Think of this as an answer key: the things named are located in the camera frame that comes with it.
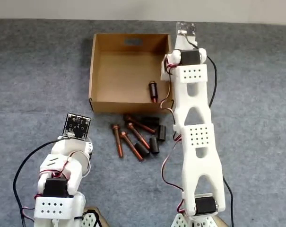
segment circuit board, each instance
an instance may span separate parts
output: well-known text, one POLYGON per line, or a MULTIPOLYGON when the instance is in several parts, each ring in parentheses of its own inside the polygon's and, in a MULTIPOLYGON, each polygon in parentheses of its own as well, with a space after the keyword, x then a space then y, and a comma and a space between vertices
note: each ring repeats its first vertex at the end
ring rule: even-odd
POLYGON ((86 140, 91 118, 68 113, 63 129, 63 136, 86 140))

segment black cable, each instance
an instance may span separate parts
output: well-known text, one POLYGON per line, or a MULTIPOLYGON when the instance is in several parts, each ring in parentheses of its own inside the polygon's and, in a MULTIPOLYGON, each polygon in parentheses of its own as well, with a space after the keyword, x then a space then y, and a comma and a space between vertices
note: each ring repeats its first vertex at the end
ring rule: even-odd
MULTIPOLYGON (((185 36, 187 42, 188 42, 191 46, 193 46, 194 48, 198 49, 198 46, 197 46, 197 45, 195 45, 195 44, 193 44, 193 43, 191 43, 191 42, 189 41, 187 35, 184 35, 184 36, 185 36)), ((216 91, 217 91, 217 66, 216 66, 216 64, 214 63, 214 61, 213 61, 208 55, 207 55, 207 58, 210 60, 210 62, 211 62, 212 65, 213 65, 213 68, 214 68, 214 88, 213 88, 212 97, 211 97, 210 102, 209 102, 209 107, 211 107, 211 106, 212 106, 212 103, 213 103, 213 99, 214 99, 214 97, 215 97, 215 93, 216 93, 216 91)))
POLYGON ((230 210, 231 210, 231 227, 234 227, 234 217, 233 217, 233 193, 232 190, 226 181, 225 177, 223 176, 224 183, 230 192, 231 202, 230 202, 230 210))
POLYGON ((23 166, 25 165, 25 163, 28 161, 28 159, 35 153, 37 152, 38 150, 46 147, 47 145, 49 144, 52 144, 52 143, 56 143, 58 141, 61 141, 61 140, 67 140, 69 138, 61 138, 61 139, 58 139, 58 140, 54 140, 54 141, 50 141, 50 142, 47 142, 41 146, 39 146, 38 148, 36 148, 35 150, 33 150, 29 155, 27 155, 27 157, 23 160, 23 162, 21 163, 21 165, 19 166, 17 172, 16 172, 16 175, 15 175, 15 178, 14 178, 14 182, 12 184, 12 188, 13 188, 13 191, 14 191, 14 195, 15 195, 15 198, 17 200, 17 203, 18 203, 18 206, 19 206, 19 210, 20 210, 20 215, 21 215, 21 220, 22 220, 22 227, 26 227, 26 224, 25 224, 25 219, 24 219, 24 215, 22 214, 22 203, 20 201, 20 198, 18 196, 18 193, 17 193, 17 189, 16 189, 16 184, 17 184, 17 179, 19 177, 19 174, 21 172, 21 169, 23 168, 23 166))

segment gray carpet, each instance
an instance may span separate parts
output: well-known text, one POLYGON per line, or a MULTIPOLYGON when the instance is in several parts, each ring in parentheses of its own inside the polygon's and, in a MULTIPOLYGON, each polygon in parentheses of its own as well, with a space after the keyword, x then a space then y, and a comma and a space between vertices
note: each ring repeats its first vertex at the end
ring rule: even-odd
MULTIPOLYGON (((0 20, 0 227, 21 226, 12 180, 30 151, 61 134, 67 112, 93 117, 93 169, 80 191, 112 227, 168 227, 181 194, 159 174, 173 142, 143 163, 124 146, 118 159, 110 123, 88 100, 94 33, 175 33, 174 22, 0 20)), ((237 227, 286 227, 286 26, 197 23, 197 40, 217 63, 212 106, 217 149, 234 192, 237 227)), ((213 70, 209 71, 209 93, 213 70)), ((172 119, 163 119, 172 134, 172 119)), ((17 188, 34 205, 38 167, 51 147, 23 169, 17 188)), ((181 183, 182 151, 167 164, 181 183)), ((230 224, 230 197, 221 217, 230 224)))

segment cable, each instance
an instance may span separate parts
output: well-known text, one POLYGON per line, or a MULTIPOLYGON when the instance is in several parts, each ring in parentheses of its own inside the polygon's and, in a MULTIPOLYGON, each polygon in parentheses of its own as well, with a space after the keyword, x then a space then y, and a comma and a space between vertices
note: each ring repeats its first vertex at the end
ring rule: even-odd
POLYGON ((185 212, 185 209, 180 209, 183 202, 184 202, 184 199, 182 199, 182 201, 180 202, 180 204, 177 206, 177 209, 176 209, 176 210, 177 210, 178 213, 184 213, 184 212, 185 212))
POLYGON ((175 68, 176 66, 175 65, 171 65, 171 66, 167 66, 169 67, 169 72, 167 72, 169 74, 169 88, 168 88, 168 92, 167 92, 167 95, 166 97, 160 102, 160 108, 162 110, 168 110, 172 117, 173 117, 173 124, 175 124, 175 115, 174 115, 174 112, 172 110, 172 108, 163 108, 163 103, 168 99, 168 97, 170 96, 170 93, 171 93, 171 87, 172 87, 172 83, 171 83, 171 69, 172 68, 175 68))
POLYGON ((24 210, 34 210, 34 208, 22 207, 22 214, 25 218, 31 220, 32 222, 35 222, 35 220, 32 217, 30 217, 30 216, 26 215, 26 213, 24 213, 24 210))
POLYGON ((179 139, 176 141, 175 145, 173 146, 172 151, 170 152, 170 154, 169 154, 169 155, 165 158, 165 160, 163 161, 162 168, 161 168, 161 175, 162 175, 163 181, 164 181, 166 184, 168 184, 168 185, 170 185, 170 186, 173 186, 173 187, 175 187, 175 188, 178 188, 178 189, 180 189, 180 190, 183 192, 184 189, 183 189, 182 187, 177 186, 176 184, 173 184, 173 183, 170 183, 170 182, 166 181, 166 180, 165 180, 165 176, 164 176, 164 169, 165 169, 166 162, 168 161, 169 157, 171 156, 173 150, 175 149, 175 146, 176 146, 176 145, 178 144, 178 142, 180 142, 180 141, 181 141, 181 138, 179 138, 179 139))
POLYGON ((26 224, 25 224, 25 219, 24 219, 24 215, 22 213, 22 203, 20 201, 20 198, 18 196, 18 193, 17 193, 17 188, 16 188, 16 184, 17 184, 17 179, 19 177, 19 174, 21 172, 21 169, 23 168, 23 166, 25 165, 25 163, 28 161, 28 159, 35 153, 37 152, 38 150, 46 147, 47 145, 49 144, 52 144, 52 143, 56 143, 58 141, 61 141, 61 140, 69 140, 69 138, 61 138, 61 139, 58 139, 58 140, 54 140, 54 141, 50 141, 50 142, 47 142, 41 146, 39 146, 38 148, 36 148, 35 150, 33 150, 24 160, 23 162, 21 163, 21 165, 19 166, 17 172, 16 172, 16 175, 15 175, 15 178, 14 178, 14 181, 13 181, 13 185, 12 185, 12 188, 13 188, 13 191, 14 191, 14 195, 15 195, 15 198, 17 200, 17 203, 18 203, 18 206, 19 206, 19 211, 20 211, 20 215, 21 215, 21 221, 22 221, 22 227, 26 227, 26 224))
POLYGON ((225 177, 223 176, 223 180, 224 183, 226 185, 226 187, 228 188, 229 192, 230 192, 230 197, 231 197, 231 202, 230 202, 230 210, 231 210, 231 227, 234 227, 234 217, 233 217, 233 193, 232 190, 227 182, 227 180, 225 179, 225 177))
MULTIPOLYGON (((192 42, 189 41, 189 39, 188 39, 188 37, 187 37, 186 34, 183 34, 183 35, 184 35, 184 37, 186 38, 187 42, 188 42, 191 46, 193 46, 194 48, 198 49, 198 46, 197 46, 197 45, 195 45, 195 44, 193 44, 192 42)), ((209 107, 211 107, 211 106, 212 106, 212 103, 213 103, 213 99, 214 99, 214 97, 215 97, 215 93, 216 93, 216 91, 217 91, 217 66, 216 66, 216 64, 214 63, 214 61, 213 61, 208 55, 207 55, 207 58, 210 60, 210 62, 211 62, 212 65, 213 65, 213 68, 214 68, 214 88, 213 88, 212 97, 211 97, 210 102, 209 102, 209 107)))

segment mounting hole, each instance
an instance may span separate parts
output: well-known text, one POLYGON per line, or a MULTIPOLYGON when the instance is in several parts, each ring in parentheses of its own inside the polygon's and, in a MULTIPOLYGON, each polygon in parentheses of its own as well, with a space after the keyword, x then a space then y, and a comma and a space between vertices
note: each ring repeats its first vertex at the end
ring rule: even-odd
POLYGON ((196 152, 196 156, 198 158, 203 158, 207 154, 207 149, 206 148, 196 148, 195 152, 196 152))

